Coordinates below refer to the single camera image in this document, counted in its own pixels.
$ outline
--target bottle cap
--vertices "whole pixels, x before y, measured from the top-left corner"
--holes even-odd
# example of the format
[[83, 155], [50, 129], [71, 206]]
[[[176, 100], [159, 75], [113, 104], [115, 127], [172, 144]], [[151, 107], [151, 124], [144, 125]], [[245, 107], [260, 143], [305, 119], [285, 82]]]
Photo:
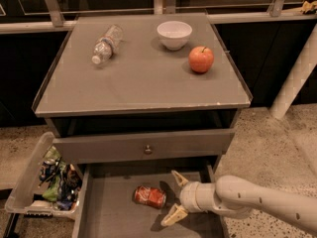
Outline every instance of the bottle cap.
[[95, 64], [100, 64], [101, 63], [101, 59], [100, 59], [99, 56], [93, 56], [91, 60]]

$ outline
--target white pole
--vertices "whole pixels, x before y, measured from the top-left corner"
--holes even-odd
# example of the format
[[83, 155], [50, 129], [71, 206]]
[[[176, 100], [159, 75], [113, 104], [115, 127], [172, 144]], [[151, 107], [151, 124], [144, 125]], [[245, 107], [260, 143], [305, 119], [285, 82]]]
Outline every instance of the white pole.
[[270, 114], [281, 119], [317, 64], [317, 25], [308, 38], [283, 87], [270, 107]]

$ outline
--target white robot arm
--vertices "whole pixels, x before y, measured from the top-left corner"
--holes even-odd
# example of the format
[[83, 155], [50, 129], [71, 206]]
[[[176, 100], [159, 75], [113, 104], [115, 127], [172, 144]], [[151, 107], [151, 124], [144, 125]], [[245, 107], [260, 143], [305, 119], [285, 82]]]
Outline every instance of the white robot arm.
[[212, 211], [225, 217], [246, 218], [252, 209], [258, 209], [317, 236], [317, 198], [258, 186], [233, 176], [201, 183], [189, 181], [176, 171], [172, 174], [182, 187], [181, 205], [171, 208], [162, 226], [170, 226], [191, 212]]

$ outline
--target red can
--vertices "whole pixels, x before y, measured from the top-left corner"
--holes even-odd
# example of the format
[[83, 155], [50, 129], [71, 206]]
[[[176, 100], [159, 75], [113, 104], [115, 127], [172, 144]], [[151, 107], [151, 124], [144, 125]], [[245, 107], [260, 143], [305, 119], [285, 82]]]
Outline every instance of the red can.
[[135, 191], [135, 202], [161, 209], [166, 203], [166, 193], [159, 188], [138, 186]]

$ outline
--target cabinet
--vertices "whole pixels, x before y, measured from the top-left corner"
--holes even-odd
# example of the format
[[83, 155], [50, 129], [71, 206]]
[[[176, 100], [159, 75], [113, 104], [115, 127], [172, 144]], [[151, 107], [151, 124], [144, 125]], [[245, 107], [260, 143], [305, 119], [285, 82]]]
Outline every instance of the cabinet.
[[[157, 26], [167, 20], [193, 28], [177, 52], [159, 42]], [[96, 67], [92, 47], [111, 24], [124, 30], [120, 52]], [[196, 46], [210, 47], [215, 55], [205, 74], [192, 72], [187, 61]], [[53, 144], [83, 177], [73, 237], [127, 237], [130, 231], [222, 237], [212, 213], [193, 214], [169, 229], [159, 220], [179, 194], [170, 171], [210, 181], [234, 137], [240, 109], [251, 99], [203, 14], [80, 17], [34, 102], [36, 115], [53, 131]], [[165, 188], [167, 208], [135, 204], [133, 189], [140, 184]]]

